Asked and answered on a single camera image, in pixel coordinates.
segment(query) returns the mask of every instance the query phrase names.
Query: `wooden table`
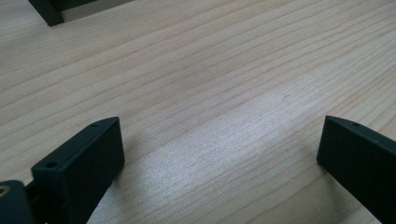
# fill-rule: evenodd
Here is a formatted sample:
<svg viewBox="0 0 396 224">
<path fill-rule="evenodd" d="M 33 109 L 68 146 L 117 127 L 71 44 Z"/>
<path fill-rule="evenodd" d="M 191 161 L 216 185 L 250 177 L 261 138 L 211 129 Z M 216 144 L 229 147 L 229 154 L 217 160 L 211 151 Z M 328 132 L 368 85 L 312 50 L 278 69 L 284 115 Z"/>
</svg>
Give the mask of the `wooden table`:
<svg viewBox="0 0 396 224">
<path fill-rule="evenodd" d="M 125 2 L 49 28 L 2 0 L 1 180 L 118 116 L 90 223 L 378 222 L 316 155 L 325 115 L 396 139 L 395 1 Z"/>
</svg>

